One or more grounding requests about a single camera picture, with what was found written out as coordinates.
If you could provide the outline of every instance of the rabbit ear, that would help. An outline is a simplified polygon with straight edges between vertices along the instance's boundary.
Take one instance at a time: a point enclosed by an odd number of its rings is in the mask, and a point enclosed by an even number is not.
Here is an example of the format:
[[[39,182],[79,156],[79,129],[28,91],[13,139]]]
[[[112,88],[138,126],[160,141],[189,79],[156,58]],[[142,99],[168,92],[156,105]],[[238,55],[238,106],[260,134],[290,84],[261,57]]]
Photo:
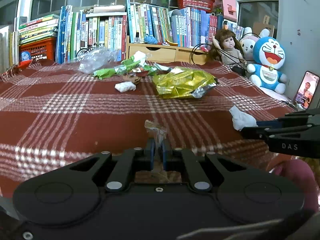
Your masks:
[[[270,31],[268,29],[263,29],[259,34],[260,38],[268,37],[269,35]]]
[[[252,29],[250,27],[244,28],[243,36],[247,37],[247,36],[251,36],[251,35],[252,35]]]

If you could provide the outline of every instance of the plush toy's open mouth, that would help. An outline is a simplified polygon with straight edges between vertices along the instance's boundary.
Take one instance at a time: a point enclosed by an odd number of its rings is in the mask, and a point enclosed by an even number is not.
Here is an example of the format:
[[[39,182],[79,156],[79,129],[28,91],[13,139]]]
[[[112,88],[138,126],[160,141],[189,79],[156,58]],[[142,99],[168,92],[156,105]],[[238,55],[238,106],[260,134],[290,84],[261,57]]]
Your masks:
[[[265,52],[264,55],[266,56],[267,61],[273,65],[278,64],[281,60],[278,55],[271,52]]]

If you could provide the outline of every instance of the stack of books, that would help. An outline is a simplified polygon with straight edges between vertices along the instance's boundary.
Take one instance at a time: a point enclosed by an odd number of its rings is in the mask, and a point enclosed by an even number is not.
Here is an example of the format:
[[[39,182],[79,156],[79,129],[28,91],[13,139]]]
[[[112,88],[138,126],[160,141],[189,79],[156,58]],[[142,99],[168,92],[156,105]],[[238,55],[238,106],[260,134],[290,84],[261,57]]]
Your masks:
[[[19,65],[19,32],[13,25],[0,29],[0,73]]]
[[[87,49],[97,47],[106,47],[112,51],[118,50],[117,60],[123,60],[125,59],[126,36],[126,12],[85,14],[83,10],[72,12],[72,5],[62,6],[56,62],[67,62],[86,52]]]
[[[50,37],[57,37],[59,15],[51,14],[19,26],[19,44],[25,45]]]
[[[238,41],[240,41],[240,39],[243,36],[243,32],[244,32],[243,27],[241,27],[237,23],[231,22],[229,20],[223,21],[222,29],[233,31],[236,34],[236,38]]]
[[[142,42],[147,35],[155,37],[158,43],[173,42],[168,8],[130,0],[126,2],[131,43],[137,33]]]
[[[211,44],[211,35],[217,32],[218,18],[190,7],[179,11],[180,13],[177,10],[170,12],[173,42],[186,48],[194,48],[200,43]]]

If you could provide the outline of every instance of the wooden drawer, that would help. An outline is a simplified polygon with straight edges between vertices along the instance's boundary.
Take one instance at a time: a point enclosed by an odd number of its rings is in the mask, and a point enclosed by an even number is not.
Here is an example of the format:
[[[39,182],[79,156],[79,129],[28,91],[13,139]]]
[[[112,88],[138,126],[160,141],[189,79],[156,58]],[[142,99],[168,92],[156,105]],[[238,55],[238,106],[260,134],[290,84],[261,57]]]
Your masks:
[[[157,48],[154,46],[129,46],[129,57],[133,56],[137,51],[145,54],[150,53],[148,60],[155,62],[173,62],[176,56],[175,48]]]
[[[206,60],[206,53],[201,52],[199,50],[197,50],[194,53],[193,61],[196,64],[203,65],[205,63],[205,60]],[[175,61],[189,62],[189,63],[193,64],[193,62],[191,60],[191,51],[186,50],[186,49],[182,49],[182,48],[177,49]]]

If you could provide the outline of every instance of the doll's hair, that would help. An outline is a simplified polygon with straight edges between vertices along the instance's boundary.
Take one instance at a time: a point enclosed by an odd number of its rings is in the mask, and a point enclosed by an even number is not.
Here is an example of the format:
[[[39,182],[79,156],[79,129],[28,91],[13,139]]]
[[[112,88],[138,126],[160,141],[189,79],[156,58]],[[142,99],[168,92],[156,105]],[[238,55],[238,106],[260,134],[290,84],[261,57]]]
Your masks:
[[[220,29],[217,31],[217,33],[215,35],[215,39],[219,42],[221,49],[223,49],[223,41],[230,38],[230,37],[232,37],[233,40],[235,41],[235,49],[238,49],[240,51],[240,53],[242,54],[242,56],[244,56],[242,46],[241,46],[240,42],[236,39],[236,35],[233,31]],[[212,61],[212,60],[222,61],[221,56],[218,53],[218,49],[213,44],[211,45],[211,49],[209,50],[208,56],[207,56],[207,61]]]

